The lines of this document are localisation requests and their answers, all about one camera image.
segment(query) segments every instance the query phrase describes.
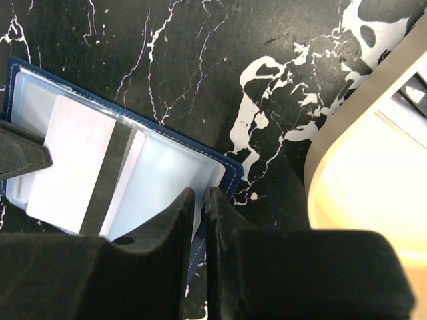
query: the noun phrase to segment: stitching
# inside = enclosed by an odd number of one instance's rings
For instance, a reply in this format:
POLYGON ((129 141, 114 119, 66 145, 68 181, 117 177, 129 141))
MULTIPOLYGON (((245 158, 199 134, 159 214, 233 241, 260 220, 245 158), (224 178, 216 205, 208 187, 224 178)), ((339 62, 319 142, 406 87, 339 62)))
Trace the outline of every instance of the stitching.
MULTIPOLYGON (((11 69, 13 70, 13 68, 14 68, 14 67, 16 67, 16 66, 18 66, 18 67, 22 67, 22 68, 25 68, 24 66, 20 65, 19 63, 14 63, 14 64, 12 65, 12 68, 11 68, 11 69)), ((42 78, 44 78, 44 79, 46 79, 46 80, 48 80, 48 81, 51 81, 51 82, 53 82, 53 83, 55 83, 55 84, 57 84, 57 85, 59 85, 59 86, 61 86, 61 87, 62 87, 62 84, 60 84, 60 83, 56 82, 55 80, 48 79, 48 78, 46 78, 45 76, 41 75, 40 73, 38 73, 38 72, 36 72, 36 71, 34 71, 34 70, 31 70, 31 72, 32 72, 32 73, 35 73, 36 75, 38 75, 38 76, 40 76, 40 77, 42 77, 42 78)), ((12 100, 12 99, 11 99, 11 96, 10 96, 10 94, 11 94, 11 88, 12 88, 12 85, 11 85, 11 84, 12 84, 12 76, 10 76, 10 81, 9 81, 9 101, 8 101, 8 103, 7 103, 7 110, 6 110, 7 116, 9 116, 9 109, 10 109, 10 104, 11 104, 11 100, 12 100)), ((80 93, 78 93, 78 92, 73 91, 73 93, 74 93, 74 94, 76 94, 76 95, 78 95, 78 96, 80 96, 80 97, 82 97, 82 98, 84 98, 84 99, 88 99, 88 100, 90 100, 90 101, 92 101, 92 102, 98 103, 98 104, 102 105, 103 107, 107 108, 108 110, 111 110, 111 111, 117 112, 117 113, 119 113, 119 114, 123 115, 124 117, 130 118, 130 119, 132 119, 132 120, 137 121, 138 123, 140 123, 140 121, 139 121, 139 120, 137 120, 136 118, 132 117, 132 115, 127 115, 127 114, 125 114, 123 111, 112 109, 111 107, 108 107, 107 105, 105 105, 105 104, 103 104, 103 103, 101 103, 101 102, 99 102, 99 101, 96 101, 95 99, 92 99, 92 98, 90 98, 90 97, 85 97, 85 96, 81 95, 81 94, 80 94, 80 93)), ((209 153, 206 153, 206 152, 204 152, 204 151, 202 151, 202 150, 200 150, 200 149, 198 149, 198 148, 196 148, 196 147, 194 147, 194 146, 192 146, 192 145, 189 145, 189 144, 185 143, 184 141, 182 141, 182 140, 180 140, 180 139, 178 139, 178 138, 172 137, 172 136, 168 135, 167 133, 163 133, 163 132, 161 132, 160 130, 156 129, 153 125, 151 125, 151 124, 149 124, 149 123, 143 123, 143 125, 145 125, 145 126, 146 126, 146 127, 148 127, 149 129, 151 129, 151 130, 153 130, 153 131, 155 131, 155 132, 157 132, 157 133, 159 133, 159 134, 161 134, 161 135, 163 135, 163 136, 165 136, 165 137, 168 137, 169 139, 172 139, 172 140, 174 140, 174 141, 176 141, 176 142, 180 143, 181 145, 185 145, 186 147, 189 147, 190 149, 193 149, 193 150, 195 150, 195 151, 197 151, 197 152, 199 152, 199 153, 203 153, 204 155, 207 155, 209 158, 215 159, 216 161, 219 161, 219 162, 220 162, 220 163, 222 163, 223 165, 228 166, 228 167, 229 167, 230 169, 232 169, 232 170, 233 170, 233 172, 234 172, 233 178, 232 178, 232 180, 230 181, 230 184, 228 185, 228 188, 227 188, 226 193, 230 190, 230 188, 232 187, 232 185, 233 185, 233 183, 234 183, 234 180, 236 179, 236 175, 238 174, 238 173, 237 173, 236 168, 234 168, 232 165, 230 165, 229 163, 226 163, 225 161, 223 161, 223 160, 221 160, 221 159, 218 159, 218 158, 217 158, 217 157, 215 157, 214 155, 210 155, 209 153)))
POLYGON ((197 249, 197 251, 195 252, 194 259, 189 264, 189 268, 188 269, 191 269, 191 267, 193 267, 194 261, 197 259, 197 256, 199 255, 199 252, 200 252, 200 249, 201 249, 201 246, 204 244, 205 240, 206 240, 206 236, 203 237, 203 240, 200 243, 199 249, 197 249))

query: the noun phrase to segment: card holder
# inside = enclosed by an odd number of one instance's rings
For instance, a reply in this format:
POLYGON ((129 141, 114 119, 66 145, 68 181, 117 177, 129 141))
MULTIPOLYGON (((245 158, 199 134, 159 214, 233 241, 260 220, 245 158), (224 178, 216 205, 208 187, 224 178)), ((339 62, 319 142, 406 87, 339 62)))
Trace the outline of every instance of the card holder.
MULTIPOLYGON (((10 58, 4 119, 45 137, 53 106, 59 97, 91 108, 129 128, 129 140, 123 142, 127 146, 120 165, 120 177, 125 173, 125 160, 132 156, 133 140, 139 134, 144 136, 139 154, 137 157, 133 155, 135 159, 131 175, 127 173, 125 184, 120 183, 120 179, 117 180, 115 190, 121 188, 123 194, 116 203, 116 210, 113 214, 109 212, 106 215, 101 228, 100 235, 110 241, 132 231, 165 209, 186 187, 195 190, 196 231, 203 215, 205 192, 210 187, 219 186, 231 197, 242 177, 242 166, 232 159, 42 69, 20 59, 10 58)), ((26 210, 36 174, 30 173, 3 181, 1 193, 12 204, 26 210)), ((190 257, 192 265, 199 261, 204 251, 203 226, 204 223, 193 234, 190 257)), ((69 230, 64 225, 58 227, 70 233, 79 233, 76 228, 69 230)))

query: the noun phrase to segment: black marble surface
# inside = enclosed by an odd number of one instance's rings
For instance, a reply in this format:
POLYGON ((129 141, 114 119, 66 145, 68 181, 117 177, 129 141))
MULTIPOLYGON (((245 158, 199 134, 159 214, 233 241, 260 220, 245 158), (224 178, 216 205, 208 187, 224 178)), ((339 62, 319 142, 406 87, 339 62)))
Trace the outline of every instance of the black marble surface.
MULTIPOLYGON (((7 58, 24 58, 242 162, 238 211, 256 225, 305 229, 310 141, 426 5, 0 0, 0 89, 7 58)), ((11 206, 1 216, 2 231, 50 230, 11 206)), ((205 280, 202 263, 186 318, 207 319, 205 280)))

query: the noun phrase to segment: blue wallet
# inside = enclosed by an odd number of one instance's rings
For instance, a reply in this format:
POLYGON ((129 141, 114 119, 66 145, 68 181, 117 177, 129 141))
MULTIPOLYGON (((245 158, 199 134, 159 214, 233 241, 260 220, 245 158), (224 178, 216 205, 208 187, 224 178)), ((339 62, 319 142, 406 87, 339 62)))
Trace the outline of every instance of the blue wallet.
MULTIPOLYGON (((120 198, 113 218, 109 220, 108 231, 100 235, 113 241, 165 209, 186 187, 194 189, 195 225, 188 273, 190 278, 205 252, 205 193, 210 187, 219 186, 230 198, 243 175, 242 166, 209 147, 23 60, 8 60, 4 120, 46 137, 58 97, 75 101, 127 127, 131 132, 128 144, 135 134, 143 133, 145 136, 123 197, 120 198)), ((6 196, 13 205, 26 210, 35 175, 36 173, 30 173, 2 181, 0 195, 6 196)), ((68 233, 80 233, 60 224, 56 226, 68 233)))

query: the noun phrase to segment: marble countertop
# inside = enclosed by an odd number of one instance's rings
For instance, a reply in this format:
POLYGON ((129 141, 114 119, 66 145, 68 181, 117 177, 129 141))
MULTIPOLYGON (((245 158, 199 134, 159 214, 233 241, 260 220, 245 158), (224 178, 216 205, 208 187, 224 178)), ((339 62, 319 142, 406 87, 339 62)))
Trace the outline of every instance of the marble countertop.
MULTIPOLYGON (((307 229, 304 159, 319 128, 427 0, 0 0, 0 90, 14 55, 243 163, 250 222, 307 229)), ((0 228, 48 226, 7 208, 0 228)), ((205 263, 185 306, 205 315, 205 263)))

